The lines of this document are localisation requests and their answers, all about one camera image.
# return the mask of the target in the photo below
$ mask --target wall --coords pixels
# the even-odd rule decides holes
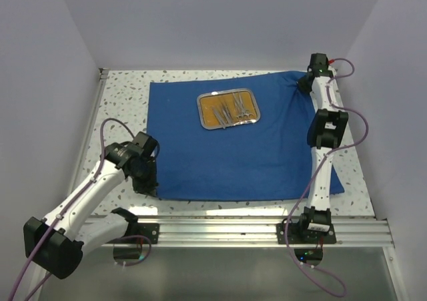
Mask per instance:
[[[0,0],[0,20],[0,300],[6,300],[25,260],[24,223],[66,195],[98,70],[63,0]]]
[[[426,10],[427,0],[378,0],[348,54],[356,73],[341,82],[344,102],[370,122],[358,153],[413,301],[427,293]],[[360,136],[360,122],[350,123]]]
[[[98,67],[306,68],[347,54],[377,0],[65,0]]]

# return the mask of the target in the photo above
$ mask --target table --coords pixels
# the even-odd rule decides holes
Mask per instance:
[[[225,79],[261,75],[271,71],[108,71],[100,97],[95,123],[91,128],[89,145],[81,161],[77,180],[82,182],[99,159],[99,127],[108,117],[125,122],[137,133],[147,127],[149,85],[151,82],[193,81]],[[335,85],[334,93],[341,103],[340,92]],[[108,123],[105,129],[106,144],[129,141],[129,135],[119,124]],[[350,128],[346,128],[343,144],[353,143]],[[337,153],[334,166],[345,192],[331,196],[333,216],[374,217],[360,162],[354,148]],[[180,202],[159,200],[137,194],[127,180],[116,187],[95,209],[93,215],[102,216],[121,206],[139,216],[282,216],[287,215],[296,200],[260,202]]]

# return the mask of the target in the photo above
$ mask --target blue cloth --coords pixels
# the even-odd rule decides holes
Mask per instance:
[[[296,199],[311,177],[307,131],[314,117],[310,96],[297,89],[296,71],[178,83],[151,83],[147,132],[161,145],[159,198],[257,201]],[[207,130],[200,94],[246,87],[261,119],[255,124]],[[332,171],[331,194],[344,189]]]

